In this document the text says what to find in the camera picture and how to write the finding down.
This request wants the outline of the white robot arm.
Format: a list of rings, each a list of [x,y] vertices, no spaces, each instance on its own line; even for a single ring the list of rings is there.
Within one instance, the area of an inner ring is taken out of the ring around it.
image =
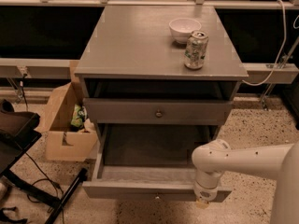
[[[221,139],[192,152],[193,190],[198,201],[216,199],[224,172],[253,175],[277,182],[270,224],[299,224],[299,143],[232,149]]]

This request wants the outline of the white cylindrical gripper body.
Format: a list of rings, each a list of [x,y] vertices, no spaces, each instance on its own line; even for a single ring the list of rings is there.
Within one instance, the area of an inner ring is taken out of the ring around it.
[[[214,201],[218,194],[223,172],[204,172],[198,169],[195,173],[193,190],[198,201]]]

